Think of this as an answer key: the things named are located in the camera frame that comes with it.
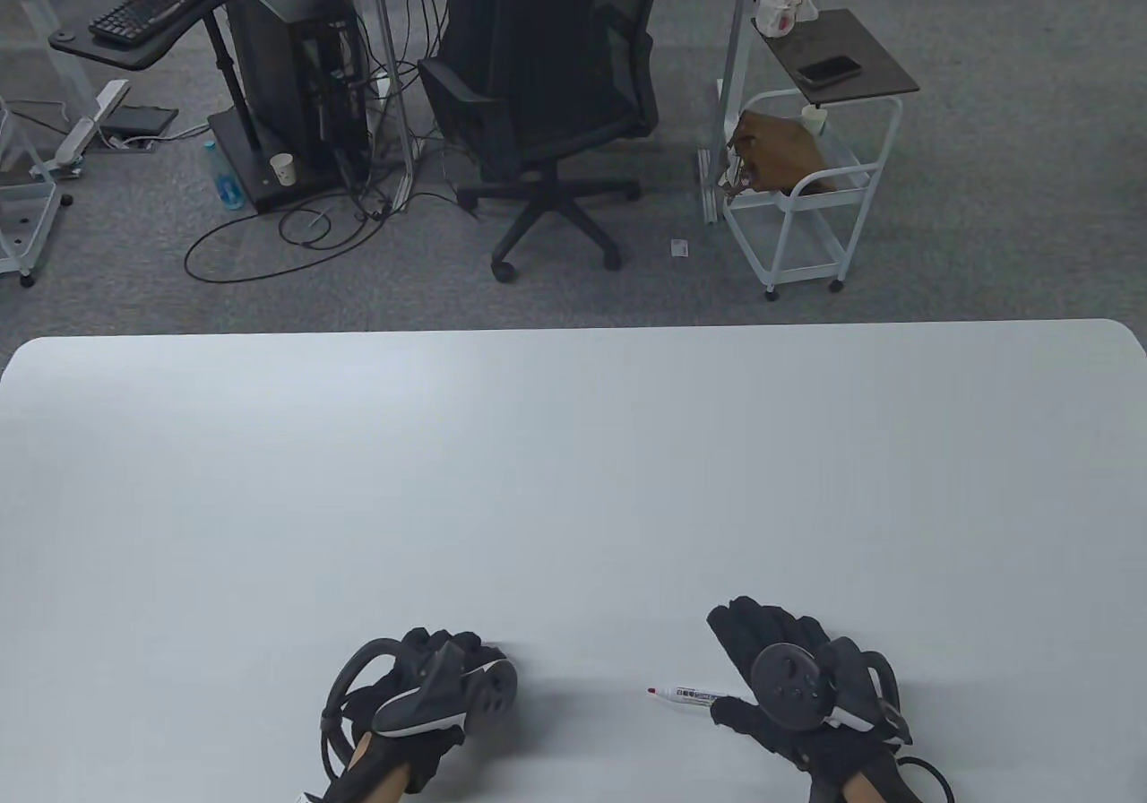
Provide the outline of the person's left hand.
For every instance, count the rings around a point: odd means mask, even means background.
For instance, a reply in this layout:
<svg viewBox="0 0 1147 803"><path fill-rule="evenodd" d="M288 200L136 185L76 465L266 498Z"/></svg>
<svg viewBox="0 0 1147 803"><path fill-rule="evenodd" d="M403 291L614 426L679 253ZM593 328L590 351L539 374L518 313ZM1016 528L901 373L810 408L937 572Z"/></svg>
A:
<svg viewBox="0 0 1147 803"><path fill-rule="evenodd" d="M473 632L413 627L364 644L331 684L320 722L323 800L364 802L404 772L422 792L442 758L512 711L518 673Z"/></svg>

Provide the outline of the person's right hand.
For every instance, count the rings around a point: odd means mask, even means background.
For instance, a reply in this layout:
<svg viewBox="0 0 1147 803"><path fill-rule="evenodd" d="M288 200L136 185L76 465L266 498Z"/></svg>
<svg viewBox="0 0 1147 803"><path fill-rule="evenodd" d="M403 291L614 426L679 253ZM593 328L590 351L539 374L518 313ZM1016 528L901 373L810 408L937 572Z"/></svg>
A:
<svg viewBox="0 0 1147 803"><path fill-rule="evenodd" d="M829 642L819 619L795 617L782 607L763 606L750 597L713 607L707 623L746 683L751 681L757 656L774 644L795 644L816 655ZM752 738L812 780L826 781L835 800L918 802L902 779L894 750L872 733L826 725L794 732L770 720L754 702L733 696L713 700L710 717L721 728Z"/></svg>

